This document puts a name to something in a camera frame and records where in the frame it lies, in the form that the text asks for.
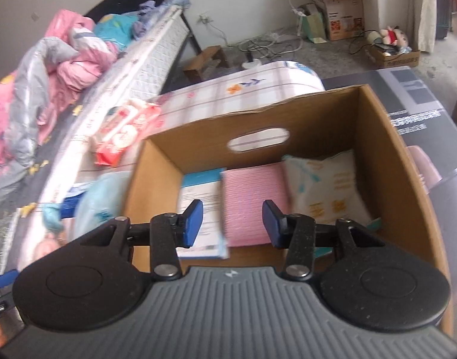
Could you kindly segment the pink wet wipes pack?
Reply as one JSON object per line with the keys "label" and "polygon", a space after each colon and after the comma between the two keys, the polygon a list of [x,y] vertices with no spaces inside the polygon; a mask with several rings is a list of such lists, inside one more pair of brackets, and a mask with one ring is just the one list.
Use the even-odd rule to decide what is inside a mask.
{"label": "pink wet wipes pack", "polygon": [[95,164],[115,167],[123,153],[153,127],[160,114],[159,105],[139,100],[111,108],[91,137]]}

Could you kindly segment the teal pillow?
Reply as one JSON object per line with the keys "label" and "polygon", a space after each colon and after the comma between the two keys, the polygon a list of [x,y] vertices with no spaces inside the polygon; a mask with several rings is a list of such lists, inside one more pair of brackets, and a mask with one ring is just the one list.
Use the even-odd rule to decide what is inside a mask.
{"label": "teal pillow", "polygon": [[108,14],[95,25],[93,33],[123,51],[133,40],[132,27],[136,21],[137,15],[133,12],[123,15]]}

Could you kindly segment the open cardboard box with items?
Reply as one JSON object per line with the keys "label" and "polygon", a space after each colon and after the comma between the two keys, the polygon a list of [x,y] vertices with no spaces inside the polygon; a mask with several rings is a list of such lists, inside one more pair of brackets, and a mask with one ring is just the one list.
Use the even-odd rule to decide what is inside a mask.
{"label": "open cardboard box with items", "polygon": [[311,0],[324,15],[330,41],[353,38],[365,31],[364,0]]}

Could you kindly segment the low cardboard tray box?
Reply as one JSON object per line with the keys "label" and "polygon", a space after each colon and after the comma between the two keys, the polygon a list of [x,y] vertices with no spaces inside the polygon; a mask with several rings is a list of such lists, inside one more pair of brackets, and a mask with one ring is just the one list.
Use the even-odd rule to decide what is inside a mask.
{"label": "low cardboard tray box", "polygon": [[366,53],[374,65],[379,69],[399,66],[417,67],[421,60],[420,51],[386,56],[375,45],[371,45]]}

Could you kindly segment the brown cardboard storage box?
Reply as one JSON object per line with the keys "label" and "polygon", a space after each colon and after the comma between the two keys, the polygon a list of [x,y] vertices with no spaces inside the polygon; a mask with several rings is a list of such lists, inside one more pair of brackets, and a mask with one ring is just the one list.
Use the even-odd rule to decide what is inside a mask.
{"label": "brown cardboard storage box", "polygon": [[272,267],[190,267],[168,278],[120,262],[114,310],[136,317],[151,342],[293,345],[355,338],[443,338],[451,325],[440,229],[401,137],[366,86],[294,97],[258,111],[194,121],[146,139],[125,211],[149,231],[154,262],[177,264],[167,211],[185,174],[319,159],[353,150],[361,194],[379,235],[353,220],[320,227],[299,214],[288,241],[292,276]]}

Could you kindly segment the plush doll red white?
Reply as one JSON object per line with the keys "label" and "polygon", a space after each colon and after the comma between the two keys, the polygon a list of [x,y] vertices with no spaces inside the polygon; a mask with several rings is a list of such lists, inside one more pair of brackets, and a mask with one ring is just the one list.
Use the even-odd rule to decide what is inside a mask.
{"label": "plush doll red white", "polygon": [[407,54],[412,52],[409,46],[407,35],[403,30],[396,27],[387,27],[379,31],[382,37],[382,43],[386,46],[396,49],[399,53]]}

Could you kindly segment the small wooden stool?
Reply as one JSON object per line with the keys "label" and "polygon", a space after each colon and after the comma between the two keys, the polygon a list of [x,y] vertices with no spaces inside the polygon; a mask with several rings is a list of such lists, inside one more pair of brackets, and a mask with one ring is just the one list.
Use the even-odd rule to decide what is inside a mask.
{"label": "small wooden stool", "polygon": [[185,78],[191,83],[200,83],[208,80],[217,68],[229,68],[230,64],[220,45],[205,48],[183,69]]}

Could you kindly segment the plaid floral mattress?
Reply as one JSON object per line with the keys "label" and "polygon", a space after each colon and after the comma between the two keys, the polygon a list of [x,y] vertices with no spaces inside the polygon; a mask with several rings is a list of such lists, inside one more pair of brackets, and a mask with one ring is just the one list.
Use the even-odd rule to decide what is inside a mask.
{"label": "plaid floral mattress", "polygon": [[[226,113],[259,109],[293,96],[319,92],[323,88],[316,73],[303,64],[292,61],[267,63],[150,99],[148,102],[160,106],[161,114],[143,136]],[[137,152],[138,145],[134,144],[115,167],[100,166],[103,170],[99,176],[111,171],[132,170]]]}

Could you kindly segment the bed with patterned sheet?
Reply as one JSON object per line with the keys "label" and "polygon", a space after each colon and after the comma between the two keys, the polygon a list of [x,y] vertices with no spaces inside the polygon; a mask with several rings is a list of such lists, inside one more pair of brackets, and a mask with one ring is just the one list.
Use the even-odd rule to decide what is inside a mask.
{"label": "bed with patterned sheet", "polygon": [[0,274],[24,268],[49,232],[44,208],[54,207],[73,185],[91,182],[102,172],[89,163],[90,139],[109,113],[131,100],[148,102],[161,94],[189,36],[182,13],[181,7],[169,8],[147,35],[134,41],[64,113],[53,136],[36,150],[33,167],[17,173],[0,204]]}

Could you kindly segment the wall power outlet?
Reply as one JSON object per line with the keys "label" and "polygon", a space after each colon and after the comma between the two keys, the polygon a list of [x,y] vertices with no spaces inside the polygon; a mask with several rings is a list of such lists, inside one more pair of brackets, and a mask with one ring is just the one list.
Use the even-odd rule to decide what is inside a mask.
{"label": "wall power outlet", "polygon": [[201,14],[198,18],[198,21],[201,23],[201,24],[204,24],[206,26],[211,26],[212,23],[213,23],[213,19],[210,18],[210,16],[206,15],[206,14]]}

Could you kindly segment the grey printed flat carton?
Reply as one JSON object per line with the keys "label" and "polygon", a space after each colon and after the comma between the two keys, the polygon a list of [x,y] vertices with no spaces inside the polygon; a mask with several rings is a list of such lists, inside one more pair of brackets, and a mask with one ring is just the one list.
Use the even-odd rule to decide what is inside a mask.
{"label": "grey printed flat carton", "polygon": [[449,257],[457,258],[457,127],[423,80],[407,66],[323,80],[327,89],[369,85],[407,146],[420,147],[441,179],[430,198]]}

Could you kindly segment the light blue towel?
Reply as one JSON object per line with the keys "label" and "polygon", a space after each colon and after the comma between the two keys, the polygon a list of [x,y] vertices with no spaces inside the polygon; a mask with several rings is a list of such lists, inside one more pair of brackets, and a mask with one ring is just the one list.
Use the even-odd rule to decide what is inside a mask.
{"label": "light blue towel", "polygon": [[45,203],[42,207],[42,221],[49,232],[59,234],[64,229],[61,222],[61,205]]}

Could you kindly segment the pink scrubbing sponge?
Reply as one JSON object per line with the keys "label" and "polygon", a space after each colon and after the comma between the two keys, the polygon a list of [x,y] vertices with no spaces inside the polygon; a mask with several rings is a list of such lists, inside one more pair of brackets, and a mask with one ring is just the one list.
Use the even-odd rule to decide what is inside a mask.
{"label": "pink scrubbing sponge", "polygon": [[262,205],[267,199],[282,212],[289,211],[289,199],[281,163],[228,169],[222,172],[224,234],[230,248],[252,247],[270,242],[262,222]]}

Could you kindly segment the green paper bag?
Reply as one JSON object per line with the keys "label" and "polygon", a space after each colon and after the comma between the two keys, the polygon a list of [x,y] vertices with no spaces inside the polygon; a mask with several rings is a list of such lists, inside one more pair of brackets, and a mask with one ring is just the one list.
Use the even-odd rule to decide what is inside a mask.
{"label": "green paper bag", "polygon": [[323,13],[313,4],[305,4],[299,7],[302,13],[301,27],[309,41],[318,45],[327,42]]}

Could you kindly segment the blue white tissue pack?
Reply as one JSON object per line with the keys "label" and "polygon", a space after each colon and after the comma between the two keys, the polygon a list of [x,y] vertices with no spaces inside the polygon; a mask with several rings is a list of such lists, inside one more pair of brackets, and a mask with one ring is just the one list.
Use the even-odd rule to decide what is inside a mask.
{"label": "blue white tissue pack", "polygon": [[69,189],[59,207],[61,220],[74,217],[79,202],[90,187],[91,182],[81,182]]}

